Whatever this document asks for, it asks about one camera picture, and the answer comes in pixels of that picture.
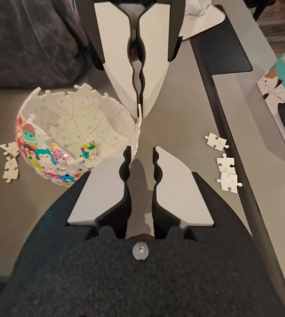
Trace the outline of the colourful puzzle ball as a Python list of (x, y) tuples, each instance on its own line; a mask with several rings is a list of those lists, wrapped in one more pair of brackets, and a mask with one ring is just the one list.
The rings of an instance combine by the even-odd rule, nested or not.
[(70, 187), (103, 159), (138, 149), (141, 121), (107, 93), (88, 84), (75, 91), (43, 94), (34, 89), (16, 119), (16, 142), (24, 160), (42, 178)]

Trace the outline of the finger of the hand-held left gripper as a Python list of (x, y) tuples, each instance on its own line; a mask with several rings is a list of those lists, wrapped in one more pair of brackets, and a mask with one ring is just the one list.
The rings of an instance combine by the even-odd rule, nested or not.
[(132, 39), (129, 15), (111, 2), (96, 2), (94, 9), (104, 56), (104, 70), (124, 107), (138, 118), (138, 93), (129, 60)]
[(153, 108), (168, 70), (169, 20), (169, 4), (154, 4), (140, 17), (140, 38), (145, 53), (142, 66), (144, 118)]

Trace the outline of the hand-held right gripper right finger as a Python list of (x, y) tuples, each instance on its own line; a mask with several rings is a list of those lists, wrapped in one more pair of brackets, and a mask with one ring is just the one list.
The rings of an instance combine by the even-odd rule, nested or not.
[(181, 160), (155, 146), (152, 151), (155, 186), (152, 219), (155, 238), (165, 238), (172, 227), (212, 227), (213, 218), (192, 171)]

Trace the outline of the person's left forearm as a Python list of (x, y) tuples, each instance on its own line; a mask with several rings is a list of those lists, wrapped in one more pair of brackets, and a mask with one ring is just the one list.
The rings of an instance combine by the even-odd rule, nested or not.
[(89, 64), (75, 1), (0, 0), (0, 89), (70, 87)]

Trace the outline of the white sheet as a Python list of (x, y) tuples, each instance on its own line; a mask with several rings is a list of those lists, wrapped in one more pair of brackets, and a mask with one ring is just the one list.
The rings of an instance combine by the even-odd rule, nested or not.
[(179, 37), (185, 41), (212, 27), (221, 24), (226, 18), (225, 13), (215, 5), (210, 5), (208, 10), (201, 16), (188, 14), (184, 16)]

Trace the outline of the black mat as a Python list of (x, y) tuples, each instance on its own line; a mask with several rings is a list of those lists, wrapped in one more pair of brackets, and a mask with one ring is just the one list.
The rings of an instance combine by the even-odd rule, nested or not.
[(224, 7), (214, 6), (225, 14), (224, 21), (190, 39), (201, 78), (251, 72), (253, 67)]

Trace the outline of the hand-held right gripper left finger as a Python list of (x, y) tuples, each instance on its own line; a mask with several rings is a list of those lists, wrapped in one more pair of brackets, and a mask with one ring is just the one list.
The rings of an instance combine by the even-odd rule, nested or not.
[(67, 220), (72, 226), (109, 226), (117, 238), (125, 238), (132, 201), (127, 184), (131, 146), (103, 159), (90, 172)]

